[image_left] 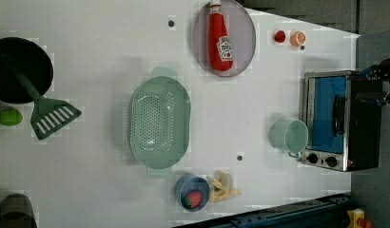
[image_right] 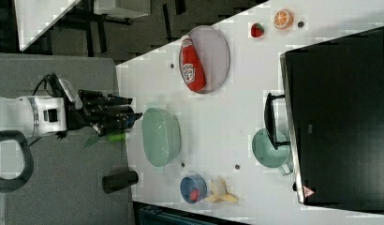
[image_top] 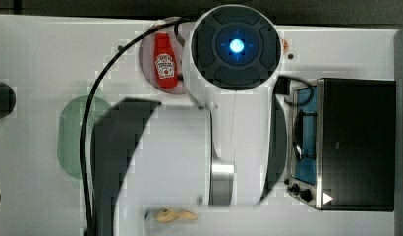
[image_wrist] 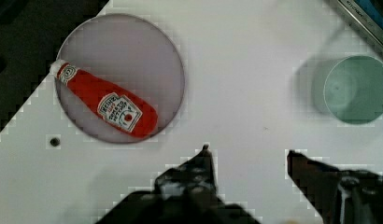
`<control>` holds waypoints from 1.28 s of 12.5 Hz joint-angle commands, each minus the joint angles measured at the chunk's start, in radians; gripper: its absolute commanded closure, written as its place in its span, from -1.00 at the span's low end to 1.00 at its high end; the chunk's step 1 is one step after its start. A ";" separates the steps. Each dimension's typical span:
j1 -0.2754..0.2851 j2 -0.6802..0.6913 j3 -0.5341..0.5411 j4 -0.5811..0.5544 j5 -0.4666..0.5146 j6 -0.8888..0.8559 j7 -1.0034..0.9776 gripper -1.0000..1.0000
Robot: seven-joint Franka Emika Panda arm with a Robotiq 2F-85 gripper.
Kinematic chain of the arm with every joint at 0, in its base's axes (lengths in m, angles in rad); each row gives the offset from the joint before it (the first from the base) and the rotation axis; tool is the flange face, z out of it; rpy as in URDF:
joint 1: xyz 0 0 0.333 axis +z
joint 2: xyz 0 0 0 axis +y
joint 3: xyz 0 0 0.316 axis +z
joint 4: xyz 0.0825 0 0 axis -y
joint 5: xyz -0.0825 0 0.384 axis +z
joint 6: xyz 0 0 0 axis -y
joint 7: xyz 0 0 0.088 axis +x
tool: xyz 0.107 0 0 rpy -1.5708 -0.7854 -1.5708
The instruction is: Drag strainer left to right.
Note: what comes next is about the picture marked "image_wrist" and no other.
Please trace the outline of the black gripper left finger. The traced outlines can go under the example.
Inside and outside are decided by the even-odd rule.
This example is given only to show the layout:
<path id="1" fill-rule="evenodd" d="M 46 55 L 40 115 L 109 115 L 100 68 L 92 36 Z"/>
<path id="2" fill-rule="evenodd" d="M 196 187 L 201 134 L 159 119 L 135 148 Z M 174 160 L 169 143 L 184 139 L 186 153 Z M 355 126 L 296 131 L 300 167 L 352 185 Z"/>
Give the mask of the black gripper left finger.
<path id="1" fill-rule="evenodd" d="M 217 194 L 209 146 L 154 180 L 153 190 L 130 193 L 95 224 L 261 224 Z"/>

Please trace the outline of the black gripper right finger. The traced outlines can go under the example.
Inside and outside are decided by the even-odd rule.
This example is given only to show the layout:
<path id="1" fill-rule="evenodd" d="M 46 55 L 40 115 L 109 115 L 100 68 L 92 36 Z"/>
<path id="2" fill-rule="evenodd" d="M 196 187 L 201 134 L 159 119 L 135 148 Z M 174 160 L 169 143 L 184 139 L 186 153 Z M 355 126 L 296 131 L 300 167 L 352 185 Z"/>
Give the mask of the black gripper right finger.
<path id="1" fill-rule="evenodd" d="M 324 224 L 383 224 L 383 175 L 340 170 L 294 150 L 287 173 Z"/>

